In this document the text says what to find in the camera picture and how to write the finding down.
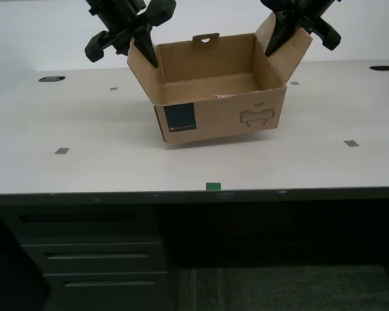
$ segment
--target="white desk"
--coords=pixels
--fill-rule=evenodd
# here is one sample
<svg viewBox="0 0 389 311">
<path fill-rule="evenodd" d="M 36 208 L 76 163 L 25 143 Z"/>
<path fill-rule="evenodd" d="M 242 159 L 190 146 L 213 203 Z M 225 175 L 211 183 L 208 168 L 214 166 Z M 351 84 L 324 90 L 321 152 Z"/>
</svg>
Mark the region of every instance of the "white desk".
<svg viewBox="0 0 389 311">
<path fill-rule="evenodd" d="M 129 70 L 37 73 L 0 94 L 0 194 L 389 187 L 389 72 L 371 65 L 389 62 L 303 63 L 278 129 L 181 146 Z"/>
</svg>

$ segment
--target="drawer cabinet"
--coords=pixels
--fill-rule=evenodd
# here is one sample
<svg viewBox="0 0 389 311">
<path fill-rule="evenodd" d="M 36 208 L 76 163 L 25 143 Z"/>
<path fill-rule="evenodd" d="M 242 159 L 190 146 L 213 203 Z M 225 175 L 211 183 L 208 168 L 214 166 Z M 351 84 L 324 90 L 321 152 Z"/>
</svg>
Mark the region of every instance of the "drawer cabinet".
<svg viewBox="0 0 389 311">
<path fill-rule="evenodd" d="M 166 271 L 161 243 L 23 246 L 44 273 Z"/>
<path fill-rule="evenodd" d="M 63 311 L 171 311 L 167 274 L 45 276 Z"/>
<path fill-rule="evenodd" d="M 1 207 L 0 216 L 21 244 L 158 240 L 151 206 Z"/>
</svg>

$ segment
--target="box flap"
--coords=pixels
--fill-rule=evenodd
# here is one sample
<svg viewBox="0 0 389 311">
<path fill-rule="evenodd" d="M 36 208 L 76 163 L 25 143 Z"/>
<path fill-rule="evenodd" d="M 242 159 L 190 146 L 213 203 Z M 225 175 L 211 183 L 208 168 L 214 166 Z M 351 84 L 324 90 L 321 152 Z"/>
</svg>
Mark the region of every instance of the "box flap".
<svg viewBox="0 0 389 311">
<path fill-rule="evenodd" d="M 264 51 L 268 47 L 275 24 L 276 16 L 272 13 L 255 33 Z M 287 84 L 290 80 L 311 42 L 311 35 L 302 27 L 299 27 L 293 37 L 268 58 L 271 66 L 284 84 Z"/>
<path fill-rule="evenodd" d="M 161 95 L 162 88 L 159 69 L 153 67 L 143 54 L 141 54 L 139 49 L 134 45 L 134 39 L 131 41 L 130 50 L 128 51 L 127 64 L 130 66 L 134 76 L 136 76 L 153 105 L 161 106 L 163 104 L 163 96 Z"/>
</svg>

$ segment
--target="cardboard box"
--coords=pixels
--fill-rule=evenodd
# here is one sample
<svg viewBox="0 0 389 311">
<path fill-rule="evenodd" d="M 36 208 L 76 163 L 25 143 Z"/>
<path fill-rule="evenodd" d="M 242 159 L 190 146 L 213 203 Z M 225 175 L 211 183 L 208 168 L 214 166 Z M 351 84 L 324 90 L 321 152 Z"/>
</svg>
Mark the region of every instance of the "cardboard box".
<svg viewBox="0 0 389 311">
<path fill-rule="evenodd" d="M 159 68 L 131 44 L 128 65 L 154 105 L 166 143 L 278 127 L 287 82 L 312 38 L 299 28 L 267 58 L 275 22 L 272 14 L 255 34 L 206 34 L 157 45 Z"/>
</svg>

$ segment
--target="green marker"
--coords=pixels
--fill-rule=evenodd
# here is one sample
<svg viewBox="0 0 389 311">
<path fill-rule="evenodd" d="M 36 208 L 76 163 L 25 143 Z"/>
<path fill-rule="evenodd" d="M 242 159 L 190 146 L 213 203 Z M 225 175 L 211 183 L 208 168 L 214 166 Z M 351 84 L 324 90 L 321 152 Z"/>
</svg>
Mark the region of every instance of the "green marker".
<svg viewBox="0 0 389 311">
<path fill-rule="evenodd" d="M 218 191 L 222 190 L 222 185 L 220 183 L 206 183 L 207 191 Z"/>
</svg>

